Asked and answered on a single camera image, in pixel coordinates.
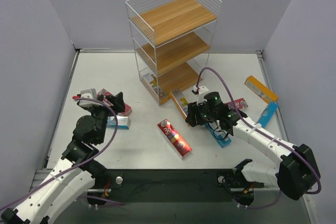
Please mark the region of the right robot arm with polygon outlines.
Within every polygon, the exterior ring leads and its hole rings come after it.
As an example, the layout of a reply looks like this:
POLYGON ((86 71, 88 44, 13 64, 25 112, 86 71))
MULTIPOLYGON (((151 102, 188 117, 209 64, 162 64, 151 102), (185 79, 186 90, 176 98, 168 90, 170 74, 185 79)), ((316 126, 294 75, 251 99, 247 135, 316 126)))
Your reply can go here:
POLYGON ((197 100, 188 104, 186 122, 192 126, 216 124, 227 134, 239 138, 273 162, 266 166, 251 161, 233 172, 238 186, 249 182, 277 186, 287 197, 298 200, 311 192, 314 185, 321 190, 321 175, 314 154, 305 144, 296 146, 284 141, 254 122, 246 113, 223 103, 218 92, 205 86, 192 89, 197 100))

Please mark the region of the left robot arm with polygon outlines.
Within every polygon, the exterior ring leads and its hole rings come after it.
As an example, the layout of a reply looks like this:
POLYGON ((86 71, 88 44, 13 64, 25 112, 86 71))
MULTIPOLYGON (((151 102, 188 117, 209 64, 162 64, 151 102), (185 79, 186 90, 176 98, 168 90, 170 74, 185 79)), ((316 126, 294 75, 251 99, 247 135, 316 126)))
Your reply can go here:
POLYGON ((95 161, 102 151, 96 145, 104 142, 108 118, 125 111, 123 93, 104 96, 82 94, 77 105, 89 112, 80 117, 55 167, 43 182, 12 205, 1 208, 2 223, 53 223, 75 199, 92 187, 109 181, 107 169, 95 161))

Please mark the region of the orange toothpaste box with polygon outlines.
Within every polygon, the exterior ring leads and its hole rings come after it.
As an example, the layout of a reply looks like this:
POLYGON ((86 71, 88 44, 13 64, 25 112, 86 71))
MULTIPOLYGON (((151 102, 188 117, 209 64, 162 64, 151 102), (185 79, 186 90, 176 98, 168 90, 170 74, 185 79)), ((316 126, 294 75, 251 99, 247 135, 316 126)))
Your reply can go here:
POLYGON ((277 102, 278 96, 259 80, 257 80, 254 76, 247 77, 244 84, 267 104, 270 102, 277 102))
POLYGON ((180 89, 170 91, 170 97, 185 120, 188 116, 188 101, 180 89))
POLYGON ((164 89, 158 85, 157 78, 153 74, 143 75, 141 81, 159 105, 163 105, 170 99, 164 89))

